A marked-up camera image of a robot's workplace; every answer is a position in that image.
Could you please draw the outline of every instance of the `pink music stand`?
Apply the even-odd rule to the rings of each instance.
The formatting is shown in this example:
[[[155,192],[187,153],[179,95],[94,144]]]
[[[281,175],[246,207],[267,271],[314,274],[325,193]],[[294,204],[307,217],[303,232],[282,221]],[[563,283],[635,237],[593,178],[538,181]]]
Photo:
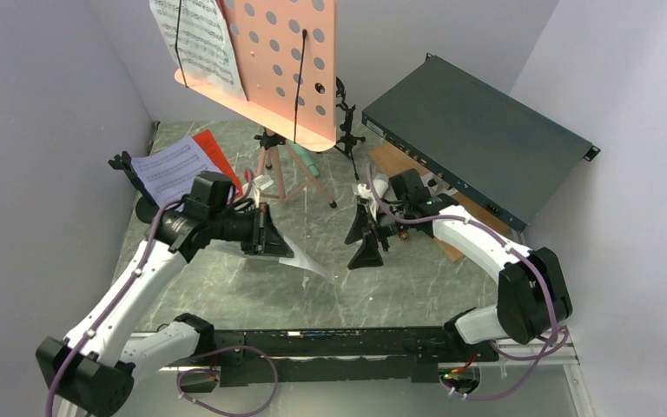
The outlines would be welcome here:
[[[247,101],[186,73],[188,87],[292,140],[301,32],[306,29],[296,142],[312,151],[332,148],[337,133],[335,0],[219,0],[219,4]],[[183,83],[180,70],[175,80]]]

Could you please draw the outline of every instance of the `marble surface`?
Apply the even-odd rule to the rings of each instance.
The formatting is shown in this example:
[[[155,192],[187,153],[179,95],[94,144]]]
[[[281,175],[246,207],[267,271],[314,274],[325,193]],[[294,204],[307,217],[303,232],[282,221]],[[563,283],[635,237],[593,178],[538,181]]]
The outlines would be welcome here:
[[[247,121],[162,122],[153,151],[204,129],[214,134],[240,177],[246,167],[256,169],[259,147],[253,136],[261,128]],[[381,140],[359,123],[353,132],[367,137],[354,149],[363,174],[367,151]],[[280,149],[280,156],[290,190],[305,176],[287,151]],[[155,330],[184,312],[217,328],[440,325],[463,310],[496,301],[497,286],[484,271],[468,259],[449,262],[421,233],[404,242],[392,239],[390,252],[382,253],[384,267],[348,271],[357,250],[343,243],[355,210],[352,165],[334,149],[312,157],[339,207],[329,208],[313,186],[284,204],[268,202],[277,228],[327,268],[334,283],[302,269],[204,250],[169,283],[137,331]],[[116,275],[126,268],[146,229],[132,215]]]

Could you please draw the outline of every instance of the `green tube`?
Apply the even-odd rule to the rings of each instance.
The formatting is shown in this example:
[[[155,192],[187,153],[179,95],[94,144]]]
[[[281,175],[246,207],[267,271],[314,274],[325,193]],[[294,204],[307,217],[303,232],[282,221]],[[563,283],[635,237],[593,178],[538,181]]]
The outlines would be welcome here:
[[[308,154],[308,151],[297,143],[290,142],[290,144],[293,146],[295,153],[303,160],[303,163],[311,170],[313,176],[318,178],[320,172],[318,171],[318,167],[315,166],[313,159],[311,159],[310,154]]]

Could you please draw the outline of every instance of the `circular hole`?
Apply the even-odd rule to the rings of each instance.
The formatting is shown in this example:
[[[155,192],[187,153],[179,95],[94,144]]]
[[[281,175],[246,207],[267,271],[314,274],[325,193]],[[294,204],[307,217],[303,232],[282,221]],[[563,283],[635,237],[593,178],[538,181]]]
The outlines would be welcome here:
[[[314,29],[313,30],[313,39],[315,39],[318,42],[323,42],[326,40],[326,36],[323,35],[323,30],[320,29]]]
[[[300,25],[298,24],[297,20],[295,20],[295,19],[290,20],[290,30],[292,30],[293,33],[300,32]]]

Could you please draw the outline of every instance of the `black elastic cord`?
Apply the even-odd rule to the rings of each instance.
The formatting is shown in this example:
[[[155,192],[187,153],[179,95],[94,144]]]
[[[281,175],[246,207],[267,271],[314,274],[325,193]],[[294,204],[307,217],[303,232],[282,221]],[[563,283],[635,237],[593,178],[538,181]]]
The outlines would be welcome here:
[[[306,57],[306,38],[308,31],[303,30],[303,47],[300,52],[300,69],[298,70],[298,89],[295,91],[295,115],[293,120],[293,143],[295,143],[298,136],[298,100],[300,100],[300,83],[303,81],[303,59]]]
[[[182,10],[182,0],[177,2],[177,26],[175,27],[175,56],[177,56],[177,64],[180,66],[180,73],[182,74],[182,83],[185,88],[188,87],[188,81],[185,80],[185,71],[182,69],[182,61],[180,59],[180,52],[177,50],[177,40],[180,37],[180,10]]]

